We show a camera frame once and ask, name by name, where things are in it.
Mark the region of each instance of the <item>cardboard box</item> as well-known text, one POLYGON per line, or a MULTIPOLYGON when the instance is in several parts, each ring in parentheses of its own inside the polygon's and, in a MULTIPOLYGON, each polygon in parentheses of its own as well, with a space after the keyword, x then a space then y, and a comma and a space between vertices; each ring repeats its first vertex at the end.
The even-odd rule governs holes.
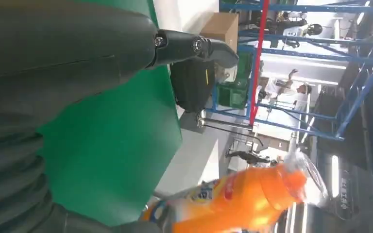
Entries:
POLYGON ((201 31, 201 35, 227 43, 235 52, 238 43, 238 14, 214 13, 201 31))

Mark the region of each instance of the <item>orange bottle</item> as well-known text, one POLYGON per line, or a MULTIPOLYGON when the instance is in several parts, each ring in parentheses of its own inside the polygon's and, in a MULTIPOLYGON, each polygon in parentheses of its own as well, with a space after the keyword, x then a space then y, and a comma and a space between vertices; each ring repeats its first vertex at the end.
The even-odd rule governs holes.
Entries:
POLYGON ((277 167, 253 167, 161 200, 143 213, 164 233, 222 233, 263 230, 294 202, 327 197, 322 179, 303 154, 277 167))

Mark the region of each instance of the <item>bottle label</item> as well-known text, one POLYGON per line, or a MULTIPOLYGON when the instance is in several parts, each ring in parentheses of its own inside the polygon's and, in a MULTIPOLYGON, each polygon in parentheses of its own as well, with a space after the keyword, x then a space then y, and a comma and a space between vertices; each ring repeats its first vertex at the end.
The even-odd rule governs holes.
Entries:
POLYGON ((227 176, 208 183, 203 183, 166 200, 161 200, 144 213, 143 219, 155 223, 171 224, 214 213, 219 199, 232 200, 236 175, 227 176))

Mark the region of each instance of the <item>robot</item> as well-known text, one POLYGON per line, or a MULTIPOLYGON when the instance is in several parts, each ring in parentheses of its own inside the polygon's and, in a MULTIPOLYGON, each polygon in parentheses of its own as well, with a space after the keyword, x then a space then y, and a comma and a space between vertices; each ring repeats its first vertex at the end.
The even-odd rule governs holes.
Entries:
MULTIPOLYGON (((268 19, 266 29, 268 30, 267 33, 275 34, 275 35, 284 35, 284 36, 297 36, 297 37, 304 37, 304 36, 311 36, 311 35, 319 35, 322 33, 323 29, 320 24, 308 24, 307 20, 304 17, 299 17, 300 20, 290 20, 290 14, 288 12, 284 12, 282 15, 282 19, 280 21, 274 21, 272 19, 268 19)), ((258 32, 259 27, 255 24, 250 24, 244 30, 248 30, 250 32, 258 32)), ((300 46, 299 42, 296 41, 284 41, 285 44, 297 48, 300 46)), ((278 41, 272 41, 272 47, 276 48, 278 41)))
POLYGON ((0 232, 158 233, 109 227, 52 202, 35 130, 66 106, 186 59, 231 68, 225 43, 159 30, 146 16, 73 1, 0 0, 0 232))

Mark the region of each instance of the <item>green table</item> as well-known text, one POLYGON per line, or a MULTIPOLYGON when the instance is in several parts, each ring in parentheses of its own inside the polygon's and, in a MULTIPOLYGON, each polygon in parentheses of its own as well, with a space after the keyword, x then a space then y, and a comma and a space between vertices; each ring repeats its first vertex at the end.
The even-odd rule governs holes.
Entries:
MULTIPOLYGON (((152 0, 93 1, 156 22, 152 0)), ((138 218, 182 141, 166 67, 70 106, 40 131, 55 201, 108 225, 138 218)))

